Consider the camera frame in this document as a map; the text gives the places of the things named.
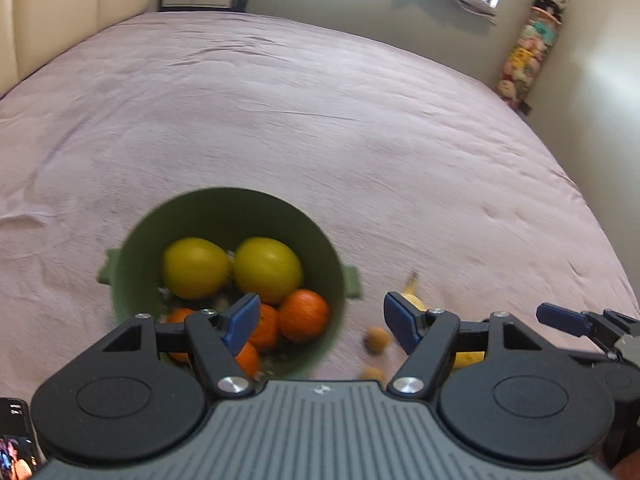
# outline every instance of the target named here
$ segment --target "bowl handle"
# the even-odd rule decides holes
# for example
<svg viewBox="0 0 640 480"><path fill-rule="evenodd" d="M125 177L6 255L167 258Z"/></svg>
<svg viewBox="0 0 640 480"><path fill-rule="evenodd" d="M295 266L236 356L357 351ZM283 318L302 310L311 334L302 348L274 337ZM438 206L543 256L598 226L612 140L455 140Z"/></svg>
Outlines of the bowl handle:
<svg viewBox="0 0 640 480"><path fill-rule="evenodd" d="M356 266L344 264L342 275L344 276L344 295L352 300L362 298L362 283Z"/></svg>
<svg viewBox="0 0 640 480"><path fill-rule="evenodd" d="M107 261L98 271L96 279L98 283L103 285L113 285L113 275L116 270L116 264L118 263L118 257L120 256L120 249L107 249L104 253L107 255Z"/></svg>

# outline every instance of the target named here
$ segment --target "headboard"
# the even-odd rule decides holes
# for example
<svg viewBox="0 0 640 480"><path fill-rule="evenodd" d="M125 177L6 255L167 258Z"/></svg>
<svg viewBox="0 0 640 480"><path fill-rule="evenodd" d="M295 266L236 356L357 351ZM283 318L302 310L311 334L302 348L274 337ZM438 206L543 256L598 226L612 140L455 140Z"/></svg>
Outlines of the headboard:
<svg viewBox="0 0 640 480"><path fill-rule="evenodd" d="M0 97L51 59L145 10L148 0L0 0Z"/></svg>

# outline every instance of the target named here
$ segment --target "gray gripper base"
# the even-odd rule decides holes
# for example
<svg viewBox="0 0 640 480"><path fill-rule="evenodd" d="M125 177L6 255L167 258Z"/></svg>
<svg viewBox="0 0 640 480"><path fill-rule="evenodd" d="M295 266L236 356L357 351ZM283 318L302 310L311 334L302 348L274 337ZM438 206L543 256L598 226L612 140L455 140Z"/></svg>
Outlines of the gray gripper base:
<svg viewBox="0 0 640 480"><path fill-rule="evenodd" d="M118 469L50 462L38 480L606 480L585 460L555 471L484 462L452 443L424 404L372 381L270 381L217 405L200 433L159 458Z"/></svg>

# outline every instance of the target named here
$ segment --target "small round fruit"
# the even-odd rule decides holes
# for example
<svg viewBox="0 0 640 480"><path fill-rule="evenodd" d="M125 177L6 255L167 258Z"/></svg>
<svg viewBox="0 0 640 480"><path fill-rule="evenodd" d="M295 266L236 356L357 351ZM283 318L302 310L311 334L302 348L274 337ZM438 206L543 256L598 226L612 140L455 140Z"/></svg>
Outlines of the small round fruit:
<svg viewBox="0 0 640 480"><path fill-rule="evenodd" d="M243 292L279 304L302 284L302 264L291 249L273 238L248 238L238 247L234 277Z"/></svg>
<svg viewBox="0 0 640 480"><path fill-rule="evenodd" d="M164 250L164 284L179 298L200 300L218 291L229 276L225 251L202 238L183 238Z"/></svg>
<svg viewBox="0 0 640 480"><path fill-rule="evenodd" d="M322 335L331 310L322 297L301 288L289 294L278 309L280 333L294 343L307 343Z"/></svg>
<svg viewBox="0 0 640 480"><path fill-rule="evenodd" d="M190 316L195 311L190 308L179 307L175 310L172 310L171 313L166 317L167 323L184 323L184 319L187 316ZM189 363L189 354L187 352L173 352L169 354L171 359L175 359L181 363L188 364Z"/></svg>
<svg viewBox="0 0 640 480"><path fill-rule="evenodd" d="M384 328L379 326L369 328L364 338L364 345L367 347L367 350L373 354L382 354L390 342L391 336Z"/></svg>
<svg viewBox="0 0 640 480"><path fill-rule="evenodd" d="M260 321L254 333L249 338L249 343L254 345L260 353L270 352L278 343L278 311L266 303L260 306Z"/></svg>
<svg viewBox="0 0 640 480"><path fill-rule="evenodd" d="M236 361L250 379L253 379L258 370L260 370L260 356L251 343L247 343L242 347L242 350L236 356Z"/></svg>
<svg viewBox="0 0 640 480"><path fill-rule="evenodd" d="M363 381L378 381L380 384L385 383L385 375L380 368L374 368L373 366L367 366L362 369L358 376Z"/></svg>

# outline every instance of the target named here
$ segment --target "bedspread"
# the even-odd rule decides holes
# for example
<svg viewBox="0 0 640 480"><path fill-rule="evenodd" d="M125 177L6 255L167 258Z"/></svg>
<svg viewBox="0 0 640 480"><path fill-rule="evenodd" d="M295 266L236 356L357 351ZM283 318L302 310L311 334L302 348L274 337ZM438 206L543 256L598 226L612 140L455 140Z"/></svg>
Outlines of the bedspread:
<svg viewBox="0 0 640 480"><path fill-rule="evenodd" d="M59 56L0 101L0 395L29 399L113 327L95 282L151 208L247 187L306 212L365 297L316 378L387 377L368 356L382 299L418 295L467 320L543 301L638 304L606 236L535 134L488 88L391 46L276 18L151 13Z"/></svg>

